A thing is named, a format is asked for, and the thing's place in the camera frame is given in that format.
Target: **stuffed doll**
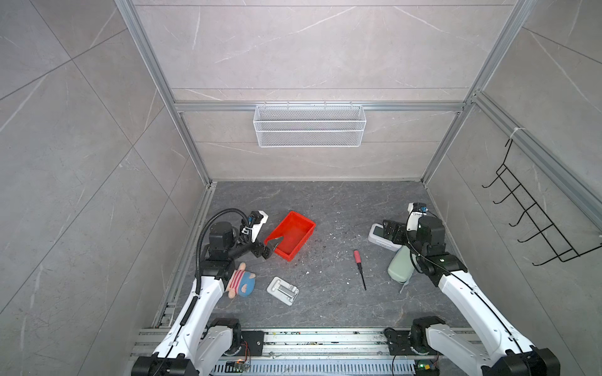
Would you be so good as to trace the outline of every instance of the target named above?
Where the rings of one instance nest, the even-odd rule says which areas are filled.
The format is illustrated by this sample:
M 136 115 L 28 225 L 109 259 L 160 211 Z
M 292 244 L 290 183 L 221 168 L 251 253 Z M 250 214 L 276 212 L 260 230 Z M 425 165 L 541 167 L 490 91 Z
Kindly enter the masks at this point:
M 226 287 L 228 297 L 233 299 L 237 294 L 242 297 L 248 297 L 255 287 L 255 274 L 249 273 L 244 269 L 247 265 L 241 262 L 238 266 L 238 270 L 234 271 L 230 282 Z

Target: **red tray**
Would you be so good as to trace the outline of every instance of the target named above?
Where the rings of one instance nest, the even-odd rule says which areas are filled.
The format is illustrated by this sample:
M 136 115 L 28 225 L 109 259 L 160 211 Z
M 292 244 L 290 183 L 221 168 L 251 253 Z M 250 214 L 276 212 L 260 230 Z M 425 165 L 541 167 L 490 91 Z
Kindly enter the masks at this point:
M 315 222 L 296 212 L 290 212 L 282 222 L 265 239 L 269 240 L 284 236 L 282 242 L 274 251 L 286 261 L 292 261 L 303 244 L 314 233 Z

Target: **white wire basket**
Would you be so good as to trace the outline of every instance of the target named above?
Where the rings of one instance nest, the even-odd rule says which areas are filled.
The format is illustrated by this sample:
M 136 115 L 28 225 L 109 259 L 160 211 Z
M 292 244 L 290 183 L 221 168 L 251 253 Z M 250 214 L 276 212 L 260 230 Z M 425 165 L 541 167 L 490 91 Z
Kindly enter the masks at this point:
M 260 147 L 352 147 L 362 142 L 360 105 L 262 105 L 253 125 Z

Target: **dark gray stone surface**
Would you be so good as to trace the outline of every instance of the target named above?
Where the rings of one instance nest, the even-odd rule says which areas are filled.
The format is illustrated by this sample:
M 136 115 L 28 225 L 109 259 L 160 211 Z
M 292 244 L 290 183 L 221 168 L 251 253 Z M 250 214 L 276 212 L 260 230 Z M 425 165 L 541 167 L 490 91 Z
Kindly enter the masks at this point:
M 289 211 L 317 225 L 292 262 L 276 254 L 269 260 L 252 254 L 239 259 L 257 275 L 255 290 L 248 298 L 224 296 L 213 316 L 236 317 L 243 327 L 407 327 L 414 318 L 425 315 L 438 315 L 450 326 L 468 326 L 453 303 L 424 275 L 414 273 L 403 288 L 391 280 L 386 269 L 394 253 L 368 242 L 373 223 L 405 221 L 408 203 L 416 201 L 429 203 L 419 182 L 218 183 L 209 215 L 231 207 L 244 212 L 263 210 L 270 218 L 259 234 L 261 240 Z M 240 223 L 234 214 L 222 220 L 237 227 Z M 367 291 L 353 259 L 354 249 L 362 255 Z M 275 276 L 299 288 L 292 306 L 267 293 Z M 179 305 L 193 278 L 191 265 Z

